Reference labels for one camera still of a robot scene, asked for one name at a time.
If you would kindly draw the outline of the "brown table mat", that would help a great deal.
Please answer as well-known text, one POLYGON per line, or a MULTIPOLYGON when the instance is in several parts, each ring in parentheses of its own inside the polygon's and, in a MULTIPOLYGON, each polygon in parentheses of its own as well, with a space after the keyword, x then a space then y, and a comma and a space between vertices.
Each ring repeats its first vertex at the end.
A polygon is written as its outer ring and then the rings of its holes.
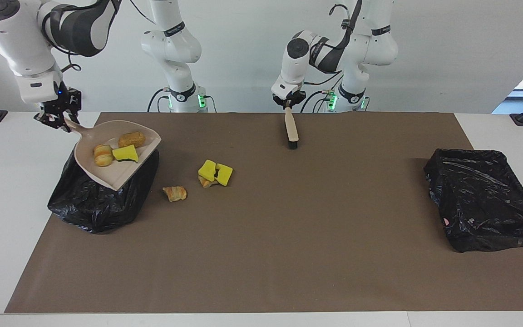
POLYGON ((523 311, 523 248, 454 251, 428 195, 447 113, 104 113, 162 142, 137 219, 90 234, 50 217, 7 313, 523 311), (203 188, 210 161, 234 169, 203 188), (162 188, 183 186, 169 202, 162 188))

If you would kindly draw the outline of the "black bin bag with pink spot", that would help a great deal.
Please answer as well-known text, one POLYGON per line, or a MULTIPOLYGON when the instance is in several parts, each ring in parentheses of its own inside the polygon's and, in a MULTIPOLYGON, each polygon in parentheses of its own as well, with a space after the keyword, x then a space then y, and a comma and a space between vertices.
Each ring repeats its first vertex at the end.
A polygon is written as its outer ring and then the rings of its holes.
POLYGON ((523 185, 502 152, 436 149, 424 174, 455 251, 523 247, 523 185))

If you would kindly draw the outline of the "oval brown bread roll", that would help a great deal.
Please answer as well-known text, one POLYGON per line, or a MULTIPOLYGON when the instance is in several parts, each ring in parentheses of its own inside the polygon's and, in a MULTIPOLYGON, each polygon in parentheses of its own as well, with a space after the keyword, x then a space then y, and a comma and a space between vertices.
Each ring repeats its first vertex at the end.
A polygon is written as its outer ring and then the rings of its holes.
POLYGON ((143 147, 146 143, 146 136, 142 132, 124 133, 118 139, 118 148, 133 146, 135 148, 143 147))

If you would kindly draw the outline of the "striped orange croissant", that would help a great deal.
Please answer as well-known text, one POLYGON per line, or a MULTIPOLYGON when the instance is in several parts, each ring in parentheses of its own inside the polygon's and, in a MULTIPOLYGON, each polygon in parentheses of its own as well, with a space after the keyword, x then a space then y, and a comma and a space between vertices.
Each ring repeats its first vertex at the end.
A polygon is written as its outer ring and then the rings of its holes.
POLYGON ((169 202, 177 202, 187 198, 187 190, 183 186, 169 186, 162 188, 169 202))
POLYGON ((94 150, 94 163, 96 166, 110 166, 114 161, 113 149, 108 144, 97 145, 94 150))

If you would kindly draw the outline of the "curved yellow sponge piece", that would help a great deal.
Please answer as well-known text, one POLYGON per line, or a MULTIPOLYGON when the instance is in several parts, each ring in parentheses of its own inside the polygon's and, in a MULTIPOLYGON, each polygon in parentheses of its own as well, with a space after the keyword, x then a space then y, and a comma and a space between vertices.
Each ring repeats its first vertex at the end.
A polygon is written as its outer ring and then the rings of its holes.
POLYGON ((139 156, 135 145, 128 145, 117 149, 112 149, 114 160, 118 162, 139 162, 139 156))

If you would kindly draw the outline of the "black plastic bin bag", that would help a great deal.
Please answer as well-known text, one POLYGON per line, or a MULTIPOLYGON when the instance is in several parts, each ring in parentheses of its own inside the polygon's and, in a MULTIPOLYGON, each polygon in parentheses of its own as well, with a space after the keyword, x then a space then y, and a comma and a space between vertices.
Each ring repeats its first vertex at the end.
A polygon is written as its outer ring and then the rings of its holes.
POLYGON ((127 225, 148 198, 159 160, 159 151, 153 151, 122 188, 112 190, 93 181, 71 152, 47 208, 62 221, 89 233, 106 233, 127 225))

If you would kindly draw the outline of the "beige brush with black bristles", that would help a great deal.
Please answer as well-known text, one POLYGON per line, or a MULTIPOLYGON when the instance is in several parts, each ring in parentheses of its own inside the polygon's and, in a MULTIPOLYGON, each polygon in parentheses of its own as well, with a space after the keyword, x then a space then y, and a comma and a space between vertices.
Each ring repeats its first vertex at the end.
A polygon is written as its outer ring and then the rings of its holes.
POLYGON ((288 137, 288 147, 289 149, 297 149, 298 142, 299 142, 299 135, 297 131, 297 126, 295 119, 293 117, 292 109, 287 106, 284 108, 285 111, 285 128, 286 128, 286 134, 288 137))

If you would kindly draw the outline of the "beige plastic dustpan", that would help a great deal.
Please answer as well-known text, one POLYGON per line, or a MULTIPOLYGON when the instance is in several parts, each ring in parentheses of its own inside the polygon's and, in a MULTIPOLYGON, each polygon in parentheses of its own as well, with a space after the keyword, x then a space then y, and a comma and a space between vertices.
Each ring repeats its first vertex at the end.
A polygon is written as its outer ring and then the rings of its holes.
POLYGON ((161 142, 161 137, 156 131, 126 120, 111 120, 93 128, 85 128, 78 124, 75 133, 79 135, 79 141, 74 147, 74 158, 79 167, 92 180, 115 191, 128 182, 161 142), (117 161, 105 167, 95 165, 93 150, 97 145, 108 144, 116 148, 119 137, 130 132, 142 132, 147 139, 145 145, 137 149, 138 163, 117 161))

